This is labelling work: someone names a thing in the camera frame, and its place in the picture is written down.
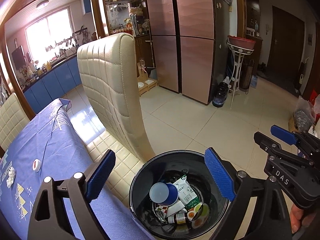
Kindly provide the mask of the person's right hand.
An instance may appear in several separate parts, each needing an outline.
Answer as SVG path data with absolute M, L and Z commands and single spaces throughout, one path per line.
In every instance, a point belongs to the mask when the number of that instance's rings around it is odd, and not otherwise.
M 315 213 L 305 216 L 304 211 L 293 204 L 290 210 L 291 232 L 296 233 L 302 226 L 308 227 L 315 216 Z

